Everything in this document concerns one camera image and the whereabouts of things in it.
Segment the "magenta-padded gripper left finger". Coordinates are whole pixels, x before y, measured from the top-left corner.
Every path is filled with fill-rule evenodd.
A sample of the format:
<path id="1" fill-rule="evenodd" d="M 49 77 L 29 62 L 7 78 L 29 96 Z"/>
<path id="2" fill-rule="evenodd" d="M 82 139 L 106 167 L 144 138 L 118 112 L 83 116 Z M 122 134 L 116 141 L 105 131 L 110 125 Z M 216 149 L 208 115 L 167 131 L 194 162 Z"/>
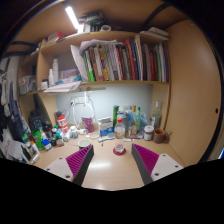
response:
<path id="1" fill-rule="evenodd" d="M 81 186 L 93 156 L 94 148 L 89 145 L 67 158 L 56 159 L 45 168 L 45 171 Z"/>

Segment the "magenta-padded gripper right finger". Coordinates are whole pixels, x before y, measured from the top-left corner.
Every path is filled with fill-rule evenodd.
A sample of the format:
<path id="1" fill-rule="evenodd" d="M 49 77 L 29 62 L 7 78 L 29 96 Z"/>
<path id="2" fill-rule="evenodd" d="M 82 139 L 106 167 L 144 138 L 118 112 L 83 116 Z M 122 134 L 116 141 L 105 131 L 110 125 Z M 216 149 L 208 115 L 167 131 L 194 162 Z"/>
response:
<path id="1" fill-rule="evenodd" d="M 137 144 L 132 145 L 131 153 L 145 185 L 182 169 L 182 166 L 166 153 L 158 155 Z"/>

